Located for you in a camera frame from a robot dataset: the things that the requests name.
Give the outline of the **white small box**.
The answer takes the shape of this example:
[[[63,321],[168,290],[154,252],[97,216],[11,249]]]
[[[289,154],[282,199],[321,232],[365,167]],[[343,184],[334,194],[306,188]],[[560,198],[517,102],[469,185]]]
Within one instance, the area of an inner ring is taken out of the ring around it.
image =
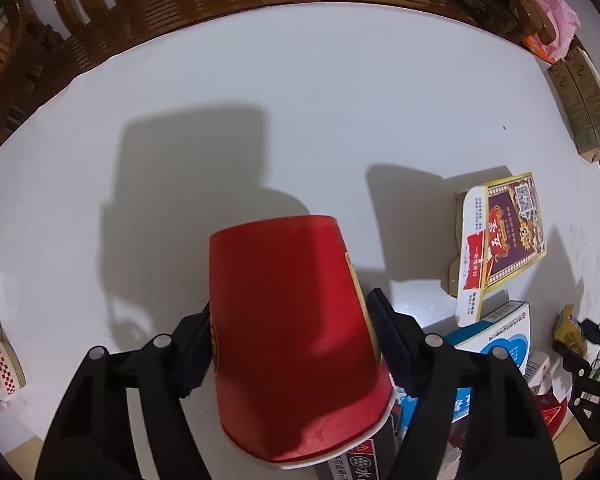
[[[542,396],[553,387],[552,364],[545,352],[533,349],[528,357],[524,379],[534,396]]]

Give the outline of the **yellow snack wrapper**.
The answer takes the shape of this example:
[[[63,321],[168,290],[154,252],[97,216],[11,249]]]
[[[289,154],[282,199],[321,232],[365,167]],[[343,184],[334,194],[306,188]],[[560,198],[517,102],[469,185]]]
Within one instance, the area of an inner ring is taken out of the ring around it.
[[[574,305],[567,304],[559,312],[553,328],[555,342],[564,344],[569,350],[584,358],[588,352],[588,342],[579,323],[573,316]]]

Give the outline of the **pink plastic bag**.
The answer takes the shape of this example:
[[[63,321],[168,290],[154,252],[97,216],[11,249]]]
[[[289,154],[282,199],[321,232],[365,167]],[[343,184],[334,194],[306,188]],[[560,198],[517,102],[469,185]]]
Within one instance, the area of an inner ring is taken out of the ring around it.
[[[522,44],[543,61],[555,64],[569,51],[570,44],[581,25],[578,14],[565,0],[533,0],[539,7],[542,24],[553,27],[548,33],[535,32],[524,37]]]

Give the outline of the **purple gold cigarette carton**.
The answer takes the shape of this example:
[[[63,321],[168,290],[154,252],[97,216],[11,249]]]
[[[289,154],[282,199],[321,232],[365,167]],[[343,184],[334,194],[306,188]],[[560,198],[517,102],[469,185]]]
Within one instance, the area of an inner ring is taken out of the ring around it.
[[[455,323],[481,318],[484,296],[533,266],[547,253],[538,190],[532,174],[518,174],[456,196],[457,257],[450,265],[449,294]]]

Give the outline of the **blue white medicine box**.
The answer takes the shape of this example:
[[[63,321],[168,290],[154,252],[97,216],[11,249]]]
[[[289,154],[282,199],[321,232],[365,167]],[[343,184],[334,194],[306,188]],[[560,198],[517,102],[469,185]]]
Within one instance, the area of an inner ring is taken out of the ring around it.
[[[526,370],[530,353],[530,307],[528,302],[510,300],[482,318],[479,322],[461,327],[444,340],[457,349],[490,353],[495,347],[505,349],[518,366],[521,374]],[[410,426],[418,399],[408,396],[402,388],[396,388],[401,415],[398,431],[404,436]],[[471,388],[459,388],[456,393],[452,422],[469,413]]]

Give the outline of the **red paper cup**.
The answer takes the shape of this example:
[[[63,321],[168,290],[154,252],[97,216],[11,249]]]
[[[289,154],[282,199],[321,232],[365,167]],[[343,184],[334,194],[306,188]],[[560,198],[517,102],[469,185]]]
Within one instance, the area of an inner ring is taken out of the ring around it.
[[[385,423],[393,385],[336,219],[214,233],[209,299],[220,423],[238,448],[301,468]]]

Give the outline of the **brown carton box pair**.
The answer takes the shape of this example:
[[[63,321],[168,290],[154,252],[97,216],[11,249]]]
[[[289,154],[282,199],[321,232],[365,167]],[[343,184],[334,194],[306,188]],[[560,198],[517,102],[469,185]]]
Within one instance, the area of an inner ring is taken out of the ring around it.
[[[567,116],[578,154],[600,161],[600,73],[580,46],[548,69]]]

